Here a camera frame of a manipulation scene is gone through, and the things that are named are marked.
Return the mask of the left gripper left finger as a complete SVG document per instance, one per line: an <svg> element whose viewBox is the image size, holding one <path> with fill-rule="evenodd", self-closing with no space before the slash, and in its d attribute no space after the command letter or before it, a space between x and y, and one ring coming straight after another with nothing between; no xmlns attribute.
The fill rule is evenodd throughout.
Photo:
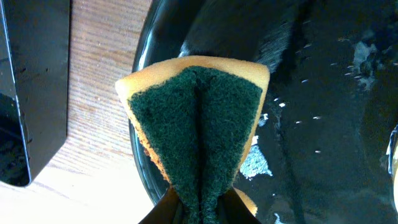
<svg viewBox="0 0 398 224"><path fill-rule="evenodd" d="M183 204L175 189L169 188L139 224L182 224Z"/></svg>

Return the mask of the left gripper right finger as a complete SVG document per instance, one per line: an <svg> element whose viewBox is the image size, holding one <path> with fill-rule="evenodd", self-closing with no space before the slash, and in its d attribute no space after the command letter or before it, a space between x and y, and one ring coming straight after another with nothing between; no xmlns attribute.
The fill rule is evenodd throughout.
<svg viewBox="0 0 398 224"><path fill-rule="evenodd" d="M218 197L217 220L221 224L261 224L249 211L235 189Z"/></svg>

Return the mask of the green and yellow sponge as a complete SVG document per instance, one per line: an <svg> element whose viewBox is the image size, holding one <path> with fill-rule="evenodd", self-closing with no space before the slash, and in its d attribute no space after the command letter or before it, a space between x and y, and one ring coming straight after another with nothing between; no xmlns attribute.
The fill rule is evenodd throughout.
<svg viewBox="0 0 398 224"><path fill-rule="evenodd" d="M116 82L145 153L183 204L183 223L219 223L218 197L235 189L269 80L259 63L187 56ZM235 191L255 216L251 199Z"/></svg>

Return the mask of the yellow plate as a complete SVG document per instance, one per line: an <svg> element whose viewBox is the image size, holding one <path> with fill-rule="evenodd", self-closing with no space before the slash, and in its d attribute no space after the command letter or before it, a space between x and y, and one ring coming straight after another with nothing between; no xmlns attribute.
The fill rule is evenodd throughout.
<svg viewBox="0 0 398 224"><path fill-rule="evenodd" d="M389 145L387 147L386 155L388 156L388 173L392 178L393 183L393 197L394 205L397 210L397 199L398 199L398 176L397 176L397 161L398 161L398 150L397 150L397 126L392 130Z"/></svg>

